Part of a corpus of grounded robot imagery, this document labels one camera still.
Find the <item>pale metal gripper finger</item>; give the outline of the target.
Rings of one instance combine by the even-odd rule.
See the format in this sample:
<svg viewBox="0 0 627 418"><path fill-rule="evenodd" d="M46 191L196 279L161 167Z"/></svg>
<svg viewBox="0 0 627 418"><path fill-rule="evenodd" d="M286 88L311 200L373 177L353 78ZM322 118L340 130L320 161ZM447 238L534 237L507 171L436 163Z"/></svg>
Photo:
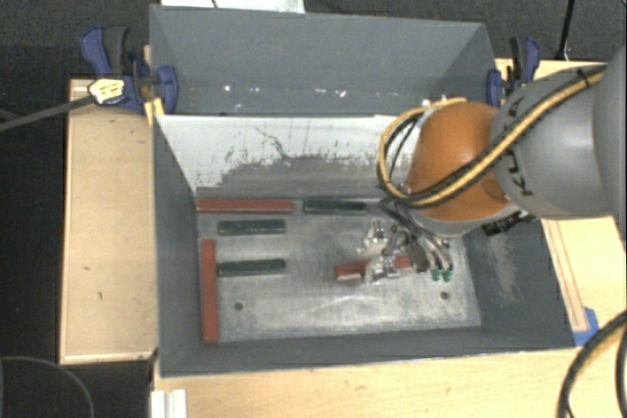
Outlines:
<svg viewBox="0 0 627 418"><path fill-rule="evenodd" d="M358 247L360 255L380 255L390 243L390 231L382 218L373 218L367 224Z"/></svg>
<svg viewBox="0 0 627 418"><path fill-rule="evenodd" d="M397 279L401 272L392 257L379 256L366 263L363 281L365 284L374 284L383 279Z"/></svg>

